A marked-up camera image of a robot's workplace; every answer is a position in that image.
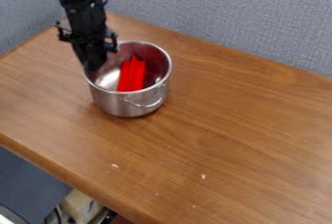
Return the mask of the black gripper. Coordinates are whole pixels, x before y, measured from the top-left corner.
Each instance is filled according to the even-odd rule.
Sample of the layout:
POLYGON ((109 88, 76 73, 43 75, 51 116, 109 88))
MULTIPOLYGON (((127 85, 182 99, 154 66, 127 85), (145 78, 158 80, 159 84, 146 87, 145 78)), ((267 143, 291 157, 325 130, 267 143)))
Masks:
POLYGON ((58 21, 59 39, 72 45, 80 64, 98 71, 106 62, 106 51, 118 52, 118 34, 106 25, 105 5, 91 3, 80 9, 64 9, 67 20, 58 21), (103 44, 88 47, 87 44, 103 44))

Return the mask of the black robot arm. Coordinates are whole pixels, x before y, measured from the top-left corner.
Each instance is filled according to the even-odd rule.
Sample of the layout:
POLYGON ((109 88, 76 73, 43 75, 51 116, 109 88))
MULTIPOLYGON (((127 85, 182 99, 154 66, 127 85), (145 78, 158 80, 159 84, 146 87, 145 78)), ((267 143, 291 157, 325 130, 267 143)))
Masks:
POLYGON ((118 52, 118 34, 106 25, 107 0, 60 0, 67 22, 58 21, 59 40, 71 44, 86 70, 98 71, 110 52, 118 52))

